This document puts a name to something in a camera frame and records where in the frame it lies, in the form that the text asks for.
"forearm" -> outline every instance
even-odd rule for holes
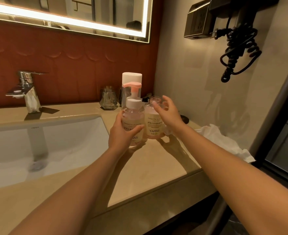
[[[38,206],[10,235],[78,234],[119,158],[119,152],[107,150]]]
[[[188,126],[177,136],[250,234],[288,234],[286,188]]]

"bottle label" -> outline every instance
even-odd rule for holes
[[[123,117],[122,118],[122,126],[126,131],[133,130],[136,126],[144,124],[144,119],[138,119],[138,120],[130,120],[128,118]],[[132,138],[132,143],[139,143],[142,141],[144,131],[141,130],[139,133],[137,133]]]
[[[157,136],[162,133],[162,119],[159,114],[145,114],[146,134]]]

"tissue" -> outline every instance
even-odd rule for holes
[[[210,124],[210,126],[204,126],[200,129],[197,129],[196,132],[200,135],[203,135],[214,144],[227,150],[229,153],[232,153],[233,155],[243,159],[244,161],[248,163],[255,162],[255,159],[252,157],[248,150],[240,149],[236,141],[229,137],[223,136],[217,126]]]

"hand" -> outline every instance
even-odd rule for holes
[[[163,95],[162,98],[165,100],[165,102],[163,102],[164,106],[166,106],[165,110],[163,110],[156,102],[152,102],[154,109],[161,116],[165,125],[170,127],[174,133],[177,133],[185,124],[182,121],[179,111],[173,101],[165,95]]]
[[[126,131],[122,127],[122,111],[117,114],[114,126],[112,126],[109,135],[109,148],[115,150],[122,156],[129,148],[132,138],[144,128],[144,125],[138,125],[133,130]]]

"pink pump head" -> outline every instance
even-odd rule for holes
[[[139,93],[139,89],[142,88],[142,83],[139,82],[128,82],[123,84],[123,87],[131,87],[131,93],[132,93],[132,98],[137,97],[138,93]]]

